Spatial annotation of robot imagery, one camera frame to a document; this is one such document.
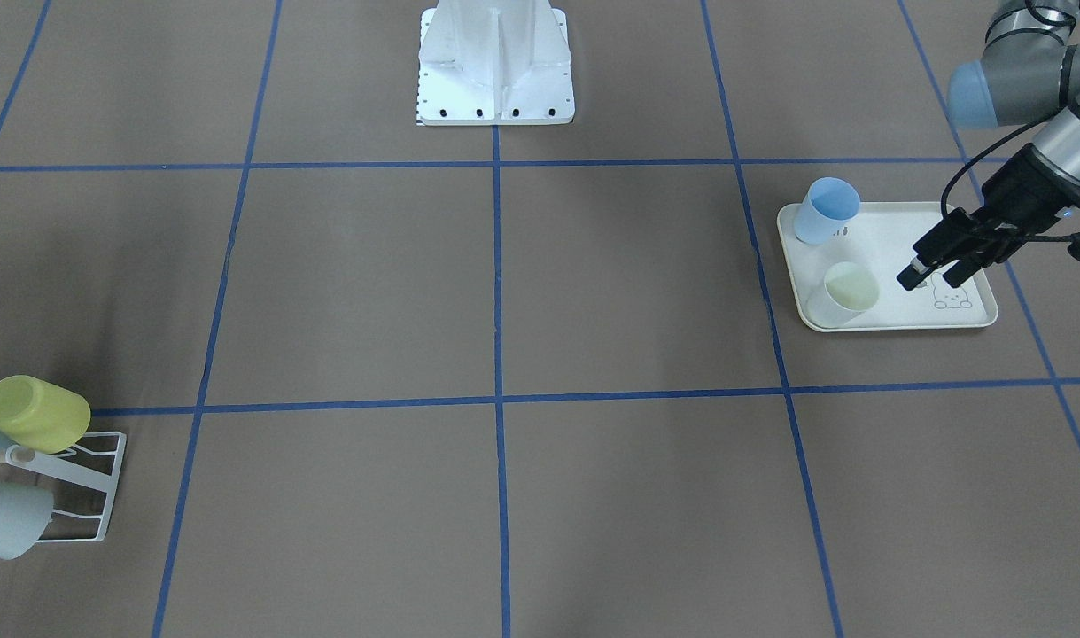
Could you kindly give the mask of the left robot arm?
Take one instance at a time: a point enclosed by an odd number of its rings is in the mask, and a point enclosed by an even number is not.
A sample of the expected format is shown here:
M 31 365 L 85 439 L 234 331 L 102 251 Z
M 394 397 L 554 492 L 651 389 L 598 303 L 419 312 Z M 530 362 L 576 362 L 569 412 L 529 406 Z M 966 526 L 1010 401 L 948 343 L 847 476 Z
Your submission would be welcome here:
M 983 185 L 976 211 L 942 199 L 940 222 L 913 244 L 913 261 L 897 275 L 905 290 L 934 272 L 961 287 L 1025 244 L 1055 242 L 1061 215 L 1080 211 L 1080 44 L 1069 40 L 1079 18 L 1080 1 L 1001 1 L 982 56 L 954 70 L 954 126 L 1035 135 Z M 1061 242 L 1080 262 L 1080 231 Z

